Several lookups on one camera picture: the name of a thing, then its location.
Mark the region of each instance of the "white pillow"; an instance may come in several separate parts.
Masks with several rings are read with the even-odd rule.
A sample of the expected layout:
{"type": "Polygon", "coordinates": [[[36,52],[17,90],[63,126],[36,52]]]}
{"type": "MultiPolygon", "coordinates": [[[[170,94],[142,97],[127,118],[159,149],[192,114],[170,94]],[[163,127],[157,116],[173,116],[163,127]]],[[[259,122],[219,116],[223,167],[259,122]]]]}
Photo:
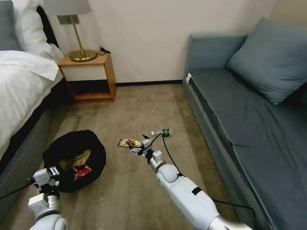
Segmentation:
{"type": "Polygon", "coordinates": [[[38,3],[34,0],[12,0],[15,12],[16,35],[24,51],[42,55],[44,52],[53,56],[52,48],[47,43],[43,24],[36,12],[38,3]]]}

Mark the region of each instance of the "bedside table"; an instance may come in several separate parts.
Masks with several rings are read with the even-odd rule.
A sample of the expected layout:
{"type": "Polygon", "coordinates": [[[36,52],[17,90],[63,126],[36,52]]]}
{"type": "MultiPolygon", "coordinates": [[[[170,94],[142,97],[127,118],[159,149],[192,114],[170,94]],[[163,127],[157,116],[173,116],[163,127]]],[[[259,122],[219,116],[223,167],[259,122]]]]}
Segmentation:
{"type": "Polygon", "coordinates": [[[67,55],[58,66],[75,104],[114,101],[116,82],[110,54],[97,54],[86,62],[74,62],[67,55]]]}

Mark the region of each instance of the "power cord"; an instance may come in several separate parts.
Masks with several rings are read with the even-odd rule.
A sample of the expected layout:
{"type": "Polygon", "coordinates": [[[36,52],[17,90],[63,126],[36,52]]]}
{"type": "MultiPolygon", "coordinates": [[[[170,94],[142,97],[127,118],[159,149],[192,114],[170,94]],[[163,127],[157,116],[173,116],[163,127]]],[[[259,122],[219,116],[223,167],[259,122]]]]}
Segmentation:
{"type": "Polygon", "coordinates": [[[16,189],[16,190],[10,192],[9,194],[6,194],[5,196],[0,197],[0,200],[6,198],[6,197],[8,197],[8,196],[10,196],[10,195],[12,195],[12,194],[14,194],[16,192],[19,192],[19,191],[29,187],[30,185],[32,185],[34,183],[35,183],[34,179],[28,179],[28,184],[27,185],[25,185],[25,186],[23,186],[23,187],[21,187],[19,189],[16,189]]]}
{"type": "Polygon", "coordinates": [[[102,46],[99,47],[100,48],[100,51],[101,52],[104,52],[103,54],[100,54],[100,53],[97,53],[96,54],[99,54],[101,56],[105,55],[106,53],[110,54],[111,52],[110,51],[107,51],[105,48],[103,48],[102,46]]]}
{"type": "MultiPolygon", "coordinates": [[[[168,151],[168,149],[167,149],[167,147],[166,147],[165,140],[164,140],[164,136],[163,136],[162,133],[159,133],[159,134],[152,140],[152,142],[150,143],[150,145],[149,145],[146,149],[148,149],[150,146],[152,146],[153,142],[154,142],[154,141],[158,138],[158,136],[160,136],[160,135],[162,136],[163,144],[164,144],[165,150],[166,150],[167,154],[169,155],[169,157],[170,157],[172,163],[173,163],[174,166],[177,168],[178,172],[179,172],[182,176],[184,176],[184,175],[179,171],[177,165],[175,164],[173,158],[171,157],[171,155],[170,155],[170,153],[169,153],[169,151],[168,151]]],[[[255,230],[256,230],[256,212],[255,212],[255,210],[254,210],[252,207],[244,206],[244,205],[240,205],[240,204],[234,204],[234,203],[230,203],[230,202],[226,202],[226,201],[220,201],[220,200],[216,200],[216,199],[212,199],[212,200],[213,200],[215,203],[222,203],[222,204],[226,204],[226,205],[230,205],[230,206],[234,206],[234,207],[245,208],[245,209],[251,210],[252,213],[253,213],[254,228],[255,228],[255,230]]]]}

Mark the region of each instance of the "white bedsheet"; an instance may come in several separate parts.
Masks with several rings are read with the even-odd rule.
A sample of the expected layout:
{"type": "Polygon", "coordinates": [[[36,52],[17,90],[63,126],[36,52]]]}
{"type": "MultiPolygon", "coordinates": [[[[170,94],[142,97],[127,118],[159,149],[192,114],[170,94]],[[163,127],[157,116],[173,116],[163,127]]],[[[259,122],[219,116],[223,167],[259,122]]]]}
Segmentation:
{"type": "Polygon", "coordinates": [[[63,54],[56,46],[51,47],[53,56],[46,54],[45,58],[33,58],[33,54],[20,51],[0,51],[0,159],[10,138],[63,78],[57,67],[63,54]]]}

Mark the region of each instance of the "black trash bag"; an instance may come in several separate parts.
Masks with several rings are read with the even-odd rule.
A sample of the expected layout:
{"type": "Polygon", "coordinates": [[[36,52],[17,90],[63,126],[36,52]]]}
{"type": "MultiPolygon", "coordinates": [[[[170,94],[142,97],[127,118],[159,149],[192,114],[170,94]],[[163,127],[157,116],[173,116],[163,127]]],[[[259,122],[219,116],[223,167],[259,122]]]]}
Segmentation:
{"type": "Polygon", "coordinates": [[[106,165],[106,151],[98,137],[92,131],[82,130],[70,132],[56,139],[43,153],[43,159],[44,168],[56,166],[60,173],[58,190],[64,193],[70,193],[98,179],[106,165]],[[75,159],[87,150],[90,150],[90,156],[85,165],[91,169],[90,172],[76,179],[76,167],[75,169],[63,170],[60,162],[75,159]]]}

